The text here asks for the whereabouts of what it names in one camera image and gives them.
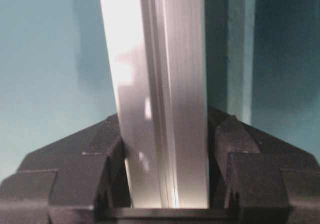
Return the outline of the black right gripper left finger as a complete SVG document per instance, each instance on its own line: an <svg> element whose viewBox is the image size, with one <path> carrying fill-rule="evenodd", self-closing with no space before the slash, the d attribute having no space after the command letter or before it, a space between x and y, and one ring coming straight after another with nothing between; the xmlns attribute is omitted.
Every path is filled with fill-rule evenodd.
<svg viewBox="0 0 320 224"><path fill-rule="evenodd" d="M0 191L1 223L95 223L129 207L116 115L29 153Z"/></svg>

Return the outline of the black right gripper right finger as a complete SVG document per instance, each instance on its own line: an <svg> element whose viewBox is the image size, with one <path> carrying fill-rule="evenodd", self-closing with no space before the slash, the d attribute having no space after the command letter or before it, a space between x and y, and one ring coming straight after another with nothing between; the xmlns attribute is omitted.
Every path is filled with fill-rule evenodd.
<svg viewBox="0 0 320 224"><path fill-rule="evenodd" d="M239 223L319 223L320 165L309 152L208 110L210 202Z"/></svg>

